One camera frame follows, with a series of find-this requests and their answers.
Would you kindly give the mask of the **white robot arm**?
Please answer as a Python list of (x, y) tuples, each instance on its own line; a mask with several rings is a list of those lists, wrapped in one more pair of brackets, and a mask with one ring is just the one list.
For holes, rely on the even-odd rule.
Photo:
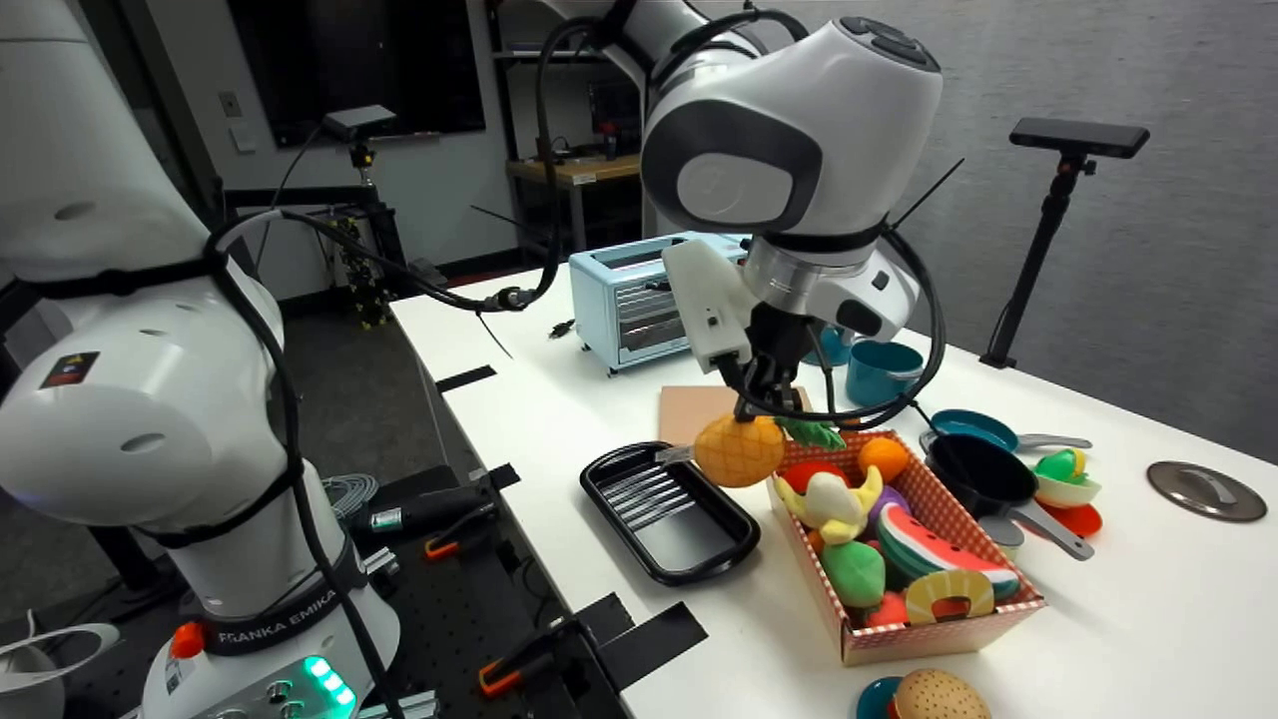
[[(744, 412), (796, 408), (791, 322), (906, 322), (922, 269), (885, 213), (942, 101), (922, 38), (843, 14), (761, 49), (689, 0), (544, 4), (648, 70), (656, 207), (752, 239), (744, 262), (668, 250)], [(298, 719), (358, 705), (403, 621), (287, 436), (279, 305), (173, 189), (69, 0), (0, 0), (0, 97), (0, 269), (69, 319), (5, 396), (5, 487), (153, 536), (190, 587), (209, 647), (156, 652), (145, 719), (254, 715), (277, 684)]]

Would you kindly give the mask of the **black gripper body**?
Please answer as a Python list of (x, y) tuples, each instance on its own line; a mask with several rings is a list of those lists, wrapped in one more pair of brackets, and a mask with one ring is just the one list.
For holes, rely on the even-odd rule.
[(771, 305), (752, 307), (752, 359), (744, 367), (744, 387), (756, 398), (784, 396), (799, 362), (813, 351), (819, 322), (809, 314), (791, 314)]

